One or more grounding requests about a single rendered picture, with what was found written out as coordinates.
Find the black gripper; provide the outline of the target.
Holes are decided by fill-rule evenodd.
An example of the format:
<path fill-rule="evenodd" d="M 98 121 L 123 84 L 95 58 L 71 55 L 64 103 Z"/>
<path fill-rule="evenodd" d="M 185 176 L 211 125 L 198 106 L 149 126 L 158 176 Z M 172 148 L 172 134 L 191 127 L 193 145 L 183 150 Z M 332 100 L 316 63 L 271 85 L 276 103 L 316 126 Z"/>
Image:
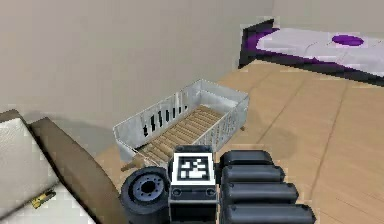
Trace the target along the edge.
<path fill-rule="evenodd" d="M 150 166 L 134 171 L 124 181 L 119 196 L 127 224 L 169 224 L 168 197 L 165 168 Z"/>

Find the white slatted crib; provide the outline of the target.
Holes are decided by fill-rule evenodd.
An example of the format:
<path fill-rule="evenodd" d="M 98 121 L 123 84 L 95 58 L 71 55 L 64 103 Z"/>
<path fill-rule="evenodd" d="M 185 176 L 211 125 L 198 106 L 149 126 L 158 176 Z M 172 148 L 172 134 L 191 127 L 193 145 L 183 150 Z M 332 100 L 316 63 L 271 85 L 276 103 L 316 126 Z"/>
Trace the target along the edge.
<path fill-rule="evenodd" d="M 197 80 L 113 127 L 126 163 L 165 167 L 178 145 L 220 150 L 245 124 L 249 95 Z"/>

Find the small yellow and black object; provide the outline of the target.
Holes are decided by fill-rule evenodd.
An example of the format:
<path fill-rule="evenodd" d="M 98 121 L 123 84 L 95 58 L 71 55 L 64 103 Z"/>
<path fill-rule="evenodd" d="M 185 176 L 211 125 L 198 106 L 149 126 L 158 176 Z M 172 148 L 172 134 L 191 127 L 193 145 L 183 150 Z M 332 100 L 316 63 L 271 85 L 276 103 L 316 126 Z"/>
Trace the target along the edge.
<path fill-rule="evenodd" d="M 42 204 L 49 201 L 55 195 L 56 192 L 53 189 L 49 189 L 48 191 L 31 200 L 32 207 L 35 209 L 39 208 Z"/>

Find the black bed with white cover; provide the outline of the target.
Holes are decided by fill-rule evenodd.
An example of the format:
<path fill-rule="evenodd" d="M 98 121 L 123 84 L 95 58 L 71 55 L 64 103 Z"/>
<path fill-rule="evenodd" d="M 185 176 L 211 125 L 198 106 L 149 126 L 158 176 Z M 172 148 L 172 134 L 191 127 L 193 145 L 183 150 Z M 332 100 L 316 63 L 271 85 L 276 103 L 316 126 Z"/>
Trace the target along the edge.
<path fill-rule="evenodd" d="M 332 37 L 340 34 L 360 37 L 364 43 L 356 47 L 334 43 Z M 239 66 L 254 60 L 384 87 L 384 38 L 280 28 L 267 19 L 242 31 Z"/>

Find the purple round pillow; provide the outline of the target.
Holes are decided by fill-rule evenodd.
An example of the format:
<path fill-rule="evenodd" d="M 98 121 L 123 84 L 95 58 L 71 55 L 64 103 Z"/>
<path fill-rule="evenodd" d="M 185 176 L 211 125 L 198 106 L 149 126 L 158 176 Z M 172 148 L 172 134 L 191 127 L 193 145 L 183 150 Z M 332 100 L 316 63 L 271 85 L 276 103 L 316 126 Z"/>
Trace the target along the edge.
<path fill-rule="evenodd" d="M 362 38 L 346 34 L 334 35 L 332 41 L 339 45 L 352 47 L 360 46 L 364 43 Z"/>

